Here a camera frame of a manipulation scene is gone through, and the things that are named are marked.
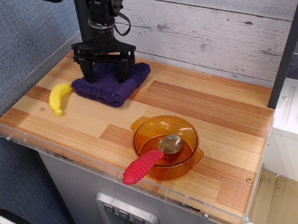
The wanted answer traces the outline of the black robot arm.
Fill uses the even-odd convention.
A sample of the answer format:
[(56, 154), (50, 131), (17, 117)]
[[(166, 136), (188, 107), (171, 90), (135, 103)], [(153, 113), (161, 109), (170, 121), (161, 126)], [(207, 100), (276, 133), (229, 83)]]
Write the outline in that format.
[(124, 82), (129, 66), (135, 63), (136, 47), (117, 40), (115, 18), (130, 20), (120, 11), (123, 0), (74, 0), (82, 42), (71, 45), (74, 61), (85, 80), (94, 82), (94, 63), (116, 63), (118, 82)]

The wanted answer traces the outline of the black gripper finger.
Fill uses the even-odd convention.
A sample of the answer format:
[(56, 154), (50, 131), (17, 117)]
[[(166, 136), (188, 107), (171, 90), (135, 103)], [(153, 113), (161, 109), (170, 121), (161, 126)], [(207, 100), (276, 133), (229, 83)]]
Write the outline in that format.
[(94, 75), (93, 62), (87, 61), (87, 60), (80, 60), (79, 66), (81, 68), (81, 71), (83, 73), (85, 80), (88, 83), (94, 83), (95, 75)]
[(129, 67), (128, 60), (122, 60), (118, 62), (118, 83), (122, 83), (127, 79), (127, 70)]

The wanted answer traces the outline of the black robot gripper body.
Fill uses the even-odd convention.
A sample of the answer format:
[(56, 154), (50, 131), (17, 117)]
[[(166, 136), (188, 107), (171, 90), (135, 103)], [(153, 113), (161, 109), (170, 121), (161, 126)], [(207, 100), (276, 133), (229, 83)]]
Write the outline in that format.
[(106, 29), (91, 29), (91, 39), (71, 45), (74, 61), (81, 67), (91, 66), (93, 63), (135, 63), (134, 45), (118, 41), (114, 32), (116, 26)]

